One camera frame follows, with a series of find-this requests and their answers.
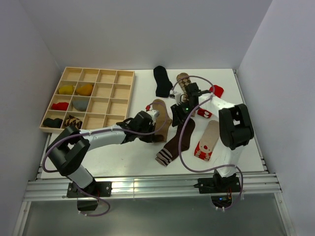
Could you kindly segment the tan ribbed sock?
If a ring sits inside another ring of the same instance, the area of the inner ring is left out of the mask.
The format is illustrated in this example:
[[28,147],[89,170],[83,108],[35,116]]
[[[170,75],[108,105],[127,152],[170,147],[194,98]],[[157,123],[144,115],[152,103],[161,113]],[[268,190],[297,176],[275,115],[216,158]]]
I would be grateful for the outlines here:
[[159,111],[159,116],[156,119],[155,139],[156,142],[166,143],[168,130],[172,123],[172,119],[169,117],[168,112],[165,110],[165,102],[161,99],[155,99],[152,104],[154,110]]

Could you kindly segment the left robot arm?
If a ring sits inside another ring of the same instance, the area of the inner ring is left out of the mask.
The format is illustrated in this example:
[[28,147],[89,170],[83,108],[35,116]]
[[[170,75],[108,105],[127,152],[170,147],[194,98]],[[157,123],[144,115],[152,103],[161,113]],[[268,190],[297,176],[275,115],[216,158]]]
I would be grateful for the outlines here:
[[45,158],[50,159],[57,172],[71,180],[80,193],[91,196],[96,190],[96,180],[82,165],[87,152],[133,142],[137,138],[146,143],[159,141],[162,136],[155,135],[158,116],[159,111],[148,110],[106,128],[79,130],[69,126],[46,149]]

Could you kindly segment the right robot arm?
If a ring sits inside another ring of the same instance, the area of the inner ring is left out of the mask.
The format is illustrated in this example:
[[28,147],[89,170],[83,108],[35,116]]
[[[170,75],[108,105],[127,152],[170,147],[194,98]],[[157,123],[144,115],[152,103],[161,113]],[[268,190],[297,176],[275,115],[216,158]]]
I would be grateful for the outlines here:
[[213,179],[213,186],[222,192],[230,186],[228,177],[240,170],[237,167],[238,161],[244,147],[253,139],[254,130],[247,106],[227,102],[216,96],[215,91],[215,86],[208,90],[200,90],[197,83],[191,83],[186,87],[188,100],[182,102],[181,94],[172,88],[170,97],[176,100],[176,104],[171,106],[172,126],[183,125],[179,136],[180,148],[184,130],[194,111],[200,108],[219,119],[219,140],[211,155],[214,167],[199,172],[217,171],[219,176]]

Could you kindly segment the brown argyle sock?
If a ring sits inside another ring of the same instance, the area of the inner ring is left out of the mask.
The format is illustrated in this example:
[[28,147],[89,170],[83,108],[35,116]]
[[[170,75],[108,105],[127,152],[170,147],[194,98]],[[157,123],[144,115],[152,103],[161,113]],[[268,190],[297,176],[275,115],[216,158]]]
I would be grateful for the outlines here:
[[176,80],[182,89],[181,103],[176,104],[176,109],[181,117],[187,117],[198,103],[199,88],[185,72],[177,75]]

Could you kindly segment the red reindeer sock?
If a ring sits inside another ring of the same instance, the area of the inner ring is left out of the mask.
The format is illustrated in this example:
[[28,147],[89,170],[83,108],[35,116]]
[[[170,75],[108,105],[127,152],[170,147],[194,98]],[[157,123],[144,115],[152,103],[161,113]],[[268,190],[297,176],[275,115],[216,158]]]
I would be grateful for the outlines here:
[[219,136],[219,122],[216,120],[209,121],[201,139],[195,148],[194,156],[201,160],[209,161]]
[[[224,93],[224,89],[218,85],[214,85],[214,88],[215,88],[214,95],[221,98],[222,94]],[[197,114],[204,118],[210,118],[212,116],[212,113],[202,108],[198,109]]]

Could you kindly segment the wooden compartment tray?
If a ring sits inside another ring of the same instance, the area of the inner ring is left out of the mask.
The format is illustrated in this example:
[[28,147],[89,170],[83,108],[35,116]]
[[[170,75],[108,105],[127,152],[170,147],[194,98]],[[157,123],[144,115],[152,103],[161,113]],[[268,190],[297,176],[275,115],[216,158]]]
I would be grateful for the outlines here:
[[[64,122],[68,115],[79,118],[82,129],[97,129],[110,126],[127,118],[131,103],[135,73],[127,70],[112,70],[100,68],[66,67],[51,98],[49,106],[41,121],[40,129],[47,133],[60,133],[65,129]],[[91,96],[80,96],[76,89],[86,84],[93,85]],[[73,95],[61,95],[61,86],[73,85]],[[73,100],[88,100],[85,112],[73,108]],[[52,110],[53,103],[68,102],[66,111]],[[46,118],[61,118],[60,128],[43,126]]]

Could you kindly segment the rolled grey sock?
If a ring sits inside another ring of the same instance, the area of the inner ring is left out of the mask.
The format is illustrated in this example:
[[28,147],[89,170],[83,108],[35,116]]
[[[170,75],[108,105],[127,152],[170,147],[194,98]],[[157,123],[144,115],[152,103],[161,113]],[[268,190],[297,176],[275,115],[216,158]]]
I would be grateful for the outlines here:
[[87,110],[88,104],[89,104],[88,100],[73,100],[72,101],[73,108],[80,112],[85,112]]

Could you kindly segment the rolled orange sock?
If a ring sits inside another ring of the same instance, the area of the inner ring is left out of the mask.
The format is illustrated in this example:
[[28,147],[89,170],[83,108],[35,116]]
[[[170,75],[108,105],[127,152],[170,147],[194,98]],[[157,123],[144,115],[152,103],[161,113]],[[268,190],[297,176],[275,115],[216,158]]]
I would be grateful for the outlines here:
[[93,85],[86,84],[84,86],[77,88],[76,93],[80,96],[91,96],[93,89],[94,89]]

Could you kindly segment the rolled argyle sock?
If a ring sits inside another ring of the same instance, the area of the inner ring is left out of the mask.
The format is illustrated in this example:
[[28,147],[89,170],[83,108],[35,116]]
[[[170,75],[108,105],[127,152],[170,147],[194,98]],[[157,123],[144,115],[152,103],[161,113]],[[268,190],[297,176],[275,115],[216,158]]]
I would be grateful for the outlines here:
[[74,126],[77,129],[81,129],[82,124],[83,122],[79,118],[74,117],[72,115],[68,115],[68,117],[66,118],[64,122],[65,127]]

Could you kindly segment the rolled yellow sock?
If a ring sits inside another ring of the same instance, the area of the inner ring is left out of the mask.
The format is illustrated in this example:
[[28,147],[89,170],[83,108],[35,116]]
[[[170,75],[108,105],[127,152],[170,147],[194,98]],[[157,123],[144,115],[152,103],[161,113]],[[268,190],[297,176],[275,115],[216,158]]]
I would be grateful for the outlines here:
[[73,85],[61,86],[58,89],[58,93],[61,94],[61,95],[73,95],[73,93],[74,93],[74,86]]

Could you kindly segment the rolled red sock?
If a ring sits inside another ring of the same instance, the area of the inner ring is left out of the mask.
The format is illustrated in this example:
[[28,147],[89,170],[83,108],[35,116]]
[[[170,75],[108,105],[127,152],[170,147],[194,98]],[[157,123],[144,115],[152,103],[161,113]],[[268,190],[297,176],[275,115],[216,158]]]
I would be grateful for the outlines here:
[[51,109],[56,111],[66,111],[68,109],[68,106],[69,106],[68,102],[58,102],[53,103]]

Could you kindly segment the rolled black sock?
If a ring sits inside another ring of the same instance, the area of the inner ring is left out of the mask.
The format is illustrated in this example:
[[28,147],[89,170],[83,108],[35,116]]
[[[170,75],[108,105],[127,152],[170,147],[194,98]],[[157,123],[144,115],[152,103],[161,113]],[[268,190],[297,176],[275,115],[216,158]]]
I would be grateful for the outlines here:
[[50,128],[60,128],[62,126],[63,120],[61,118],[46,118],[43,121],[43,126]]

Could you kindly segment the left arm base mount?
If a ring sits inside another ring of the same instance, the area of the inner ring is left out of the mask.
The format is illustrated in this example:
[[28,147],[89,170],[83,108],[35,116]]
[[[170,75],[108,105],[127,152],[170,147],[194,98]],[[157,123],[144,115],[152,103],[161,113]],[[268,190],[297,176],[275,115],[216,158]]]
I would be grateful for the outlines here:
[[[111,206],[102,197],[110,197],[112,191],[112,182],[110,181],[93,181],[86,188],[80,188],[72,182],[68,185],[66,197],[68,199],[77,199],[77,209],[81,214],[87,216],[101,216],[109,212]],[[92,213],[101,204],[107,205],[103,213]]]

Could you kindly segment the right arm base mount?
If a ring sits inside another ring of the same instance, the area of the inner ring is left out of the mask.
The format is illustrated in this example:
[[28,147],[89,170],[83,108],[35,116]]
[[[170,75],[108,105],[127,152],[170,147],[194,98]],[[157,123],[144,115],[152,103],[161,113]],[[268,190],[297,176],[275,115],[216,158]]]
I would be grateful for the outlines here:
[[215,194],[211,196],[212,204],[222,211],[232,206],[232,194],[240,194],[242,191],[241,182],[236,174],[229,177],[214,174],[212,177],[199,178],[193,187],[198,189],[199,194]]

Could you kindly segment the aluminium frame rail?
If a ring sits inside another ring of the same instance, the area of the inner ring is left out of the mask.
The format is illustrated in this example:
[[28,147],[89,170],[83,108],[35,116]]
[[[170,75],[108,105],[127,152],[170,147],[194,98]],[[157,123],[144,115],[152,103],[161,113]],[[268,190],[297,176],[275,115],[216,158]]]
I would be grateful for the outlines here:
[[[110,177],[96,178],[96,181],[112,182],[109,199],[140,199],[163,197],[199,196],[194,188],[199,178],[211,174],[151,176],[151,177]],[[23,197],[24,202],[68,200],[69,180],[38,179],[30,181]],[[244,174],[244,194],[281,193],[282,189],[276,174]]]

